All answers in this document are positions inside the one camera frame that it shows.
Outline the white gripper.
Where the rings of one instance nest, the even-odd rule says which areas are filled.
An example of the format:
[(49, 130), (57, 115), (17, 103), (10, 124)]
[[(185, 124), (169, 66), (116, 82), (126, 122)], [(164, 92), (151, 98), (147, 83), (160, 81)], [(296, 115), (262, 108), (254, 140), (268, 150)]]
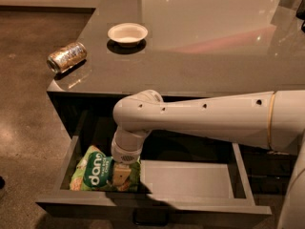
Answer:
[(130, 176), (132, 169), (126, 164), (133, 164), (140, 158), (144, 141), (149, 134), (149, 131), (129, 132), (121, 127), (116, 129), (111, 146), (112, 158), (115, 161), (112, 172), (113, 186), (121, 186)]

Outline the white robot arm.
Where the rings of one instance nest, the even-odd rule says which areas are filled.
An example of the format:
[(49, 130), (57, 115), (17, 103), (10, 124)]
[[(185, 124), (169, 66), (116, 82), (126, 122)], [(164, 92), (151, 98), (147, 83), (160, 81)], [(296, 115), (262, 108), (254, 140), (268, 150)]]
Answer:
[(119, 100), (112, 112), (117, 129), (112, 156), (139, 159), (153, 130), (208, 137), (298, 157), (276, 229), (304, 229), (305, 91), (229, 95), (176, 102), (147, 90)]

